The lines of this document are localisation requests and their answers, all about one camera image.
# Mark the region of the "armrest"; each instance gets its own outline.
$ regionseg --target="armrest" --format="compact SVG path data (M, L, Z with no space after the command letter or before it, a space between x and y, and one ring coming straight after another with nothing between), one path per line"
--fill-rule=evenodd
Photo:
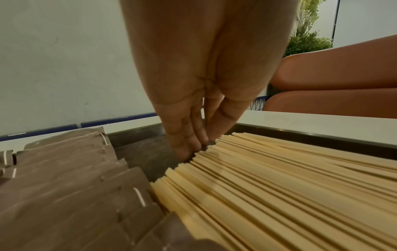
M397 35L285 57L271 84L281 90L397 87Z

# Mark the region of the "hand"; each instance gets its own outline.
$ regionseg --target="hand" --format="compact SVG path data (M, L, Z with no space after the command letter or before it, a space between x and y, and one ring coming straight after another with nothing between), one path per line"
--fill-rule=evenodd
M120 0L140 79L179 158L229 130L269 83L298 1Z

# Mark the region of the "orange sofa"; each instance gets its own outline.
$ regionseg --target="orange sofa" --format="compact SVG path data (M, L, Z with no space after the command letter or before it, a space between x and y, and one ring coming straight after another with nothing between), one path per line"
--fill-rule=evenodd
M397 118L397 35L285 57L264 111Z

